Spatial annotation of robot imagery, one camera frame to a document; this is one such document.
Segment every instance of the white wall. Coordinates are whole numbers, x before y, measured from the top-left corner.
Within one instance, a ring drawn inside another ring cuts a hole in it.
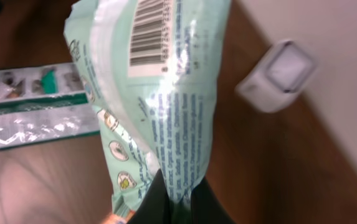
[[[357,0],[241,0],[272,41],[291,38],[319,61],[308,95],[357,168]]]

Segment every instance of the white barcode label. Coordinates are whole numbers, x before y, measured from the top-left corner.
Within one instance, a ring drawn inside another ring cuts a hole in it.
[[[168,72],[174,0],[139,0],[130,42],[129,77]]]

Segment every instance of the wooden floor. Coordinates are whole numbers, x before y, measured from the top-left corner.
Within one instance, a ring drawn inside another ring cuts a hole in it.
[[[69,1],[8,1],[0,68],[69,61]],[[306,99],[261,114],[234,94],[269,43],[234,2],[207,179],[237,223],[357,223],[357,175]],[[0,152],[0,224],[100,223],[111,209],[99,136]]]

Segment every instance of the plastic wrapper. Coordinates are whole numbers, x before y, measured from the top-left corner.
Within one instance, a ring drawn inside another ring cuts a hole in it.
[[[176,211],[206,175],[229,0],[81,0],[65,37],[98,114],[113,212],[163,172]]]
[[[0,149],[97,132],[74,64],[0,70]]]

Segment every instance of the barcode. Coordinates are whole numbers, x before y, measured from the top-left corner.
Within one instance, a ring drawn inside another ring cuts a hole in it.
[[[131,33],[130,67],[162,65],[159,73],[165,72],[163,66],[171,51],[172,3],[139,0]]]

